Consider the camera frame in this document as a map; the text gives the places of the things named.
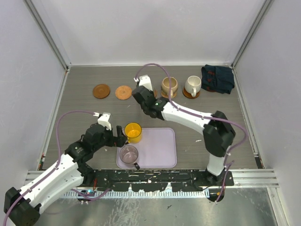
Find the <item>yellow glass mug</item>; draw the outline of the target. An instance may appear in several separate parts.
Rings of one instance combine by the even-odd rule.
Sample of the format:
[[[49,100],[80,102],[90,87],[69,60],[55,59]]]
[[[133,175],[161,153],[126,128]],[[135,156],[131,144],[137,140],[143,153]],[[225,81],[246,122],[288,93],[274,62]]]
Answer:
[[[125,126],[125,135],[128,143],[136,144],[142,139],[142,127],[136,122],[131,122]]]

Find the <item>wooden coaster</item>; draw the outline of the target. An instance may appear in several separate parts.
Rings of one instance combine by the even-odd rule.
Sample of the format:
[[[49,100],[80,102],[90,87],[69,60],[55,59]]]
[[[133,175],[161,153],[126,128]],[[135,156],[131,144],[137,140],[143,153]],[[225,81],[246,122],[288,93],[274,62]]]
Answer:
[[[93,88],[93,96],[98,99],[104,99],[110,94],[110,87],[107,84],[98,84]]]
[[[158,94],[157,90],[154,90],[153,93],[154,93],[154,97],[157,97]]]
[[[186,88],[184,87],[183,90],[182,90],[182,93],[183,95],[186,97],[186,98],[189,98],[189,99],[195,99],[195,98],[198,98],[199,95],[200,95],[200,90],[198,92],[196,92],[196,95],[193,97],[191,93],[189,93]]]

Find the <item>woven rattan coaster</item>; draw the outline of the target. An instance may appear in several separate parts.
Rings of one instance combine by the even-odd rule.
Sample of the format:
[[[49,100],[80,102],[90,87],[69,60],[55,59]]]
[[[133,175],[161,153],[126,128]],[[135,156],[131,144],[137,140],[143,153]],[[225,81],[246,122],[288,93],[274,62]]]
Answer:
[[[120,100],[129,99],[132,95],[132,89],[129,86],[119,86],[115,91],[115,96]]]
[[[169,94],[168,93],[164,93],[163,91],[161,91],[161,96],[164,98],[169,98]],[[171,99],[177,96],[177,92],[172,92],[171,93]]]

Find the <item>beige ceramic mug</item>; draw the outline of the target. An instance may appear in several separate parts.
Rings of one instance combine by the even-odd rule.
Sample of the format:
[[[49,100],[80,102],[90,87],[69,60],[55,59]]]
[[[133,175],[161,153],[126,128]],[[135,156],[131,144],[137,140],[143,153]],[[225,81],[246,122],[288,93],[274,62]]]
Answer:
[[[164,93],[168,93],[171,95],[172,92],[177,92],[178,90],[178,82],[174,77],[164,78],[161,83],[161,91]]]

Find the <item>white ceramic mug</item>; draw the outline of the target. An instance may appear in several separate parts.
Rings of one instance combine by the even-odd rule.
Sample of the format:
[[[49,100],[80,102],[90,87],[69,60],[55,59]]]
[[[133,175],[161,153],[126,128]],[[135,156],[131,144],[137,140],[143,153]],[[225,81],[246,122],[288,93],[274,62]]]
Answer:
[[[198,76],[190,76],[185,82],[185,90],[191,94],[192,97],[196,97],[197,93],[201,89],[201,79]]]

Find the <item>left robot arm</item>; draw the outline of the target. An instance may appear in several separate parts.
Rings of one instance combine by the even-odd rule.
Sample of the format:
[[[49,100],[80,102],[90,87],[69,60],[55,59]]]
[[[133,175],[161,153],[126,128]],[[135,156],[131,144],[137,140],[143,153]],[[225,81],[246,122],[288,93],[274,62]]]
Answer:
[[[112,130],[95,123],[72,143],[51,167],[20,189],[10,188],[5,194],[3,225],[10,219],[16,226],[32,226],[40,215],[67,191],[94,182],[94,170],[87,165],[94,153],[104,146],[122,147],[127,137],[117,126]]]

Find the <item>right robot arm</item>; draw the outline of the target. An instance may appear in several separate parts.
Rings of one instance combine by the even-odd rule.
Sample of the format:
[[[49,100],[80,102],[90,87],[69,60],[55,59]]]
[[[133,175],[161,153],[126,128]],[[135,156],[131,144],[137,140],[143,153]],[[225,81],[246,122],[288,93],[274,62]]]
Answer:
[[[236,135],[233,127],[226,122],[224,113],[197,112],[171,103],[167,98],[155,98],[153,92],[144,86],[135,88],[132,96],[143,112],[151,118],[176,122],[200,133],[209,152],[209,162],[205,170],[207,182],[215,186],[223,180],[226,152]]]

